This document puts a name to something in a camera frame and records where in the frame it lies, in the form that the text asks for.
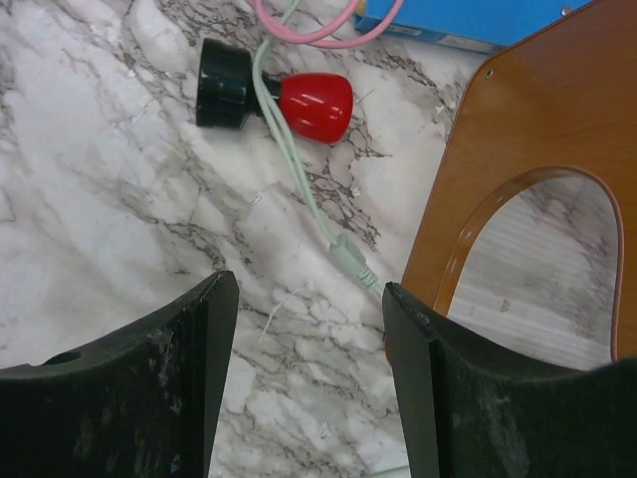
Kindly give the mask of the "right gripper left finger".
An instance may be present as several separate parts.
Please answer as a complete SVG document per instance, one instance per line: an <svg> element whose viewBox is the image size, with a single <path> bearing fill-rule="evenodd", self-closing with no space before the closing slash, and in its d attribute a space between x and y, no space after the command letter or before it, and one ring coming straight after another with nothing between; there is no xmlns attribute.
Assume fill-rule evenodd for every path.
<svg viewBox="0 0 637 478"><path fill-rule="evenodd" d="M239 306L218 272L42 364L1 372L5 477L205 477Z"/></svg>

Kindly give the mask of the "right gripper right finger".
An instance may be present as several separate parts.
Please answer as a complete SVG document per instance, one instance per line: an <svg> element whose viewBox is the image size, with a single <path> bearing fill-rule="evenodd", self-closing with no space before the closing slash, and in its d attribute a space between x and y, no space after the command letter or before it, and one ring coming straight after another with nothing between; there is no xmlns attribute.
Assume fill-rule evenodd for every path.
<svg viewBox="0 0 637 478"><path fill-rule="evenodd" d="M382 298L414 477L632 477L636 361L575 370L506 349L400 285Z"/></svg>

